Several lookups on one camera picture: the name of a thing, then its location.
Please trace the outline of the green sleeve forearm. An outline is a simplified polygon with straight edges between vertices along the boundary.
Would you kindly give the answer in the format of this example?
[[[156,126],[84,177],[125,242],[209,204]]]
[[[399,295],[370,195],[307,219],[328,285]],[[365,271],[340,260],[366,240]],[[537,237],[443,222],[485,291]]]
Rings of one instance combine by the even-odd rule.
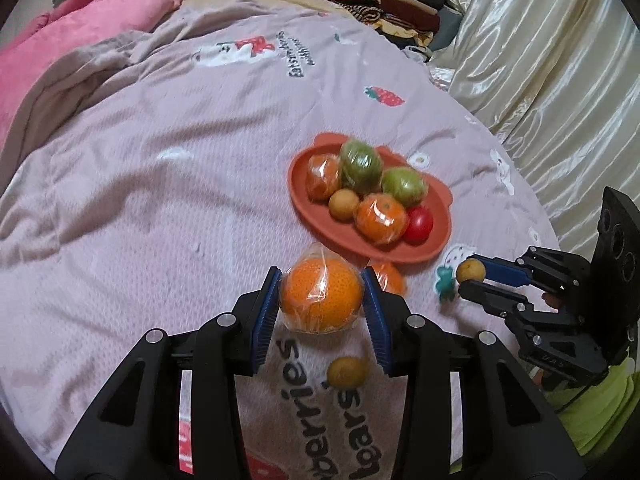
[[[581,388],[545,392],[548,403],[587,463],[602,457],[624,429],[639,404],[639,373],[636,362],[627,358],[610,367],[599,385],[590,387],[579,398]]]

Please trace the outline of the person right hand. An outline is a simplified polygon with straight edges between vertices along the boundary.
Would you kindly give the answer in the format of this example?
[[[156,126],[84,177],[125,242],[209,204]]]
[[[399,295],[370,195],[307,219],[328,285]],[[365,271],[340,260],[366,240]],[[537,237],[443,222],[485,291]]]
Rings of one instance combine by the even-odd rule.
[[[559,310],[559,308],[562,307],[562,301],[559,300],[559,298],[556,298],[555,296],[549,294],[548,292],[544,292],[541,298],[546,304],[548,304],[549,307],[552,307],[552,309]]]

